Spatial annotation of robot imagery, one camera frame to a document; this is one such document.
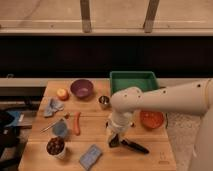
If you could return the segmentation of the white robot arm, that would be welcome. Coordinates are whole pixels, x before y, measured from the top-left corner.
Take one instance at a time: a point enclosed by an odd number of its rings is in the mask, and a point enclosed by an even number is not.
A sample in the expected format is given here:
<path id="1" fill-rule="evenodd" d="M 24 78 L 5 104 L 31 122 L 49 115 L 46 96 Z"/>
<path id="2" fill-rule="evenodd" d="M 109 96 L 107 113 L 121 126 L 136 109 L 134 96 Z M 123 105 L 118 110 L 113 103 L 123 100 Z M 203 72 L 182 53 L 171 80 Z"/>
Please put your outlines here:
<path id="1" fill-rule="evenodd" d="M 147 92 L 133 86 L 114 93 L 110 103 L 108 141 L 122 137 L 136 110 L 201 116 L 188 171 L 213 171 L 213 78 Z"/>

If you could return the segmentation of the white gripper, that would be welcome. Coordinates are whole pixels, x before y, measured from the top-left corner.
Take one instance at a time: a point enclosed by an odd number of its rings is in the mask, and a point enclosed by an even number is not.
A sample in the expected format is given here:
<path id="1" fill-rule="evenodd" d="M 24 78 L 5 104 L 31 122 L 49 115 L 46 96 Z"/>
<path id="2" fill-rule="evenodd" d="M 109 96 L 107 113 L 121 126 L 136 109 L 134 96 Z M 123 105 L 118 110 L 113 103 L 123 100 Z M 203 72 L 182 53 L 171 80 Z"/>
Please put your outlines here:
<path id="1" fill-rule="evenodd" d="M 107 143 L 115 136 L 119 136 L 119 142 L 124 139 L 124 136 L 132 122 L 133 114 L 131 112 L 118 113 L 113 111 L 106 123 Z"/>

